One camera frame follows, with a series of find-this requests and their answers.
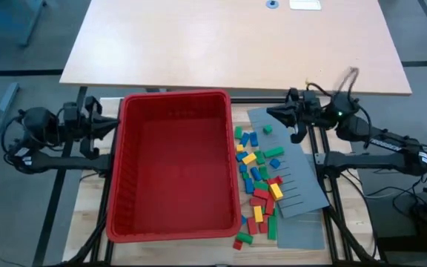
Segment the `yellow block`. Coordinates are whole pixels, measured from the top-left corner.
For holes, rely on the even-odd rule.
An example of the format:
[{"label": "yellow block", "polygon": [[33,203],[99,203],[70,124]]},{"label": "yellow block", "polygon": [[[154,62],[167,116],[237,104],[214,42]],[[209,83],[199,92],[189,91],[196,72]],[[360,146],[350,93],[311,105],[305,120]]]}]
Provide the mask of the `yellow block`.
[{"label": "yellow block", "polygon": [[254,153],[250,153],[248,156],[243,158],[243,163],[248,164],[256,159],[256,155]]},{"label": "yellow block", "polygon": [[281,189],[279,189],[278,184],[274,183],[270,185],[270,193],[275,201],[282,199],[282,192]]},{"label": "yellow block", "polygon": [[253,212],[255,213],[255,222],[263,223],[263,212],[261,206],[254,206]]},{"label": "yellow block", "polygon": [[236,145],[236,152],[243,152],[244,150],[243,145]]}]

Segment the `gray floor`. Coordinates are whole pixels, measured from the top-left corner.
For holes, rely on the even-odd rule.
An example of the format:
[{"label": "gray floor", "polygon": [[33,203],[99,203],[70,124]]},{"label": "gray floor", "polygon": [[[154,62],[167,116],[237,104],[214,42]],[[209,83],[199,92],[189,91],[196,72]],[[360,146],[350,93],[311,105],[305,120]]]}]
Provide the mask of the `gray floor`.
[{"label": "gray floor", "polygon": [[[47,0],[47,3],[30,46],[25,49],[16,45],[18,29],[0,19],[0,70],[64,67],[89,1]],[[417,1],[388,0],[380,1],[380,4],[400,58],[403,61],[427,60],[427,18]],[[13,5],[10,9],[5,9],[6,7],[7,1],[0,0],[0,10],[15,10]],[[25,11],[18,8],[16,11],[18,17],[14,17],[14,20],[24,21],[18,19]],[[413,90],[412,96],[361,96],[361,103],[371,114],[372,122],[377,127],[389,128],[398,134],[408,134],[427,143],[427,67],[408,67],[405,72]],[[11,107],[11,114],[15,114],[18,109],[37,105],[56,111],[64,102],[73,101],[77,93],[77,88],[60,85],[58,80],[58,76],[0,78],[0,98],[11,82],[19,82],[21,90]],[[89,90],[90,95],[97,97],[124,96],[135,92],[143,90]],[[20,128],[10,128],[7,138],[14,138],[20,133]],[[359,144],[353,144],[353,148],[356,152],[362,149]],[[414,177],[376,175],[368,171],[361,171],[360,176],[366,193],[387,185],[405,188],[415,181]],[[4,164],[0,149],[0,257],[26,266],[32,263],[54,177],[53,171],[32,176],[20,174]],[[79,171],[69,171],[67,174],[46,264],[57,263],[62,258],[79,177]],[[382,218],[377,211],[372,216],[375,220]],[[427,265],[427,260],[422,261],[427,255],[421,256],[389,254],[390,259],[396,262]]]}]

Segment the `red plastic basket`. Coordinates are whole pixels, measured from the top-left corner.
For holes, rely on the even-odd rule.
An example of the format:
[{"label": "red plastic basket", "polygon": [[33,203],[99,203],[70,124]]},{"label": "red plastic basket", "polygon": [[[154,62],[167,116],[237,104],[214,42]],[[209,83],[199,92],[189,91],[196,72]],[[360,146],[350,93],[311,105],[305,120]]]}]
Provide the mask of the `red plastic basket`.
[{"label": "red plastic basket", "polygon": [[115,243],[230,237],[241,226],[230,97],[222,90],[125,98],[107,235]]}]

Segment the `wooden table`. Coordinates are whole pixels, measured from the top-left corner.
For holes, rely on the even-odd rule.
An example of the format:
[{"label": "wooden table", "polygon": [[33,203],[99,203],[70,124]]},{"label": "wooden table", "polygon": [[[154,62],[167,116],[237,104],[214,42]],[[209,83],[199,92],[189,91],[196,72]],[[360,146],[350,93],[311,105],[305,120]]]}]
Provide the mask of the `wooden table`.
[{"label": "wooden table", "polygon": [[[101,99],[104,116],[116,117],[119,108],[119,98]],[[232,105],[234,125],[241,125],[246,131],[251,131],[247,110],[265,105]],[[335,133],[328,133],[331,150],[344,153],[351,151],[350,143],[337,138]],[[113,132],[103,141],[97,142],[96,147],[101,153],[109,153]],[[302,143],[306,153],[311,151],[308,138]],[[249,195],[245,193],[244,183],[238,175],[240,202],[242,213],[251,216],[251,207],[248,203]],[[73,212],[67,244],[65,246],[64,260],[70,259],[87,240],[96,226],[99,213],[99,203],[102,196],[104,180],[99,177],[89,177],[80,183],[75,210]],[[361,196],[345,179],[339,179],[340,196],[347,226],[357,240],[367,249],[373,251],[373,237],[371,223],[365,204]],[[339,233],[334,229],[337,244],[340,244]],[[254,238],[254,245],[244,245],[241,251],[234,250],[233,237],[204,239],[204,240],[177,240],[149,243],[115,244],[113,250],[113,265],[299,265],[299,264],[329,264],[331,259],[327,240],[324,236],[326,247],[323,250],[279,249],[276,241],[267,240],[266,234],[258,234]],[[102,235],[101,259],[104,257],[107,237]],[[338,245],[339,254],[343,255],[341,245]]]},{"label": "wooden table", "polygon": [[92,0],[60,79],[141,88],[335,89],[360,68],[357,93],[411,89],[377,0]]}]

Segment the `gray carpet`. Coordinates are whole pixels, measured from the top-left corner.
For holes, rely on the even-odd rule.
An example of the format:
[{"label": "gray carpet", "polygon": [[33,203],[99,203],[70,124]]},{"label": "gray carpet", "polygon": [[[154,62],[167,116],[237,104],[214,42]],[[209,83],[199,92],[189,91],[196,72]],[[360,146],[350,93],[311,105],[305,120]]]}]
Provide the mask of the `gray carpet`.
[{"label": "gray carpet", "polygon": [[[21,1],[0,0],[0,70],[63,68],[89,1],[47,0],[30,45],[24,49],[17,45],[20,28],[4,20],[12,18],[17,25],[24,24],[27,11],[20,8]],[[403,61],[427,60],[427,18],[417,1],[388,0],[380,1],[380,5],[400,58]],[[412,96],[361,96],[361,103],[370,113],[375,126],[408,134],[427,143],[427,67],[406,68],[405,71],[414,92]],[[58,76],[0,78],[0,98],[11,82],[19,82],[21,90],[11,107],[12,115],[20,108],[37,105],[56,111],[64,102],[73,101],[77,93],[77,88],[60,85],[58,80]],[[143,90],[89,90],[90,95],[97,97],[138,92]],[[235,91],[232,94],[252,96],[267,93]],[[10,128],[7,138],[14,138],[20,133],[20,128]],[[361,144],[353,144],[353,148],[356,152],[362,150]],[[369,148],[369,151],[386,153],[379,148]],[[26,266],[32,264],[54,177],[53,171],[32,176],[14,171],[2,161],[0,149],[0,257]],[[79,177],[79,171],[69,171],[67,174],[45,264],[57,263],[62,258]],[[360,177],[366,193],[387,185],[406,188],[416,179],[397,174],[376,175],[370,171],[361,171]],[[379,210],[372,211],[372,217],[378,221],[378,225],[384,219]],[[386,234],[386,230],[378,229],[381,234]],[[394,262],[427,266],[427,254],[393,253],[388,256]]]}]

